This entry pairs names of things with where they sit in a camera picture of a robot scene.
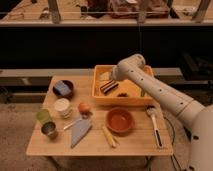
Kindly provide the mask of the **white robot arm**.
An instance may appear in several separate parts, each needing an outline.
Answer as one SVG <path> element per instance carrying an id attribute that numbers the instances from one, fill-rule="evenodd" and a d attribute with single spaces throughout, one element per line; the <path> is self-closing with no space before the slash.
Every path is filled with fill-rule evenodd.
<path id="1" fill-rule="evenodd" d="M 134 54 L 112 69 L 116 81 L 128 79 L 171 112 L 190 132 L 187 171 L 213 171 L 213 104 L 204 106 L 143 71 L 145 59 Z"/>

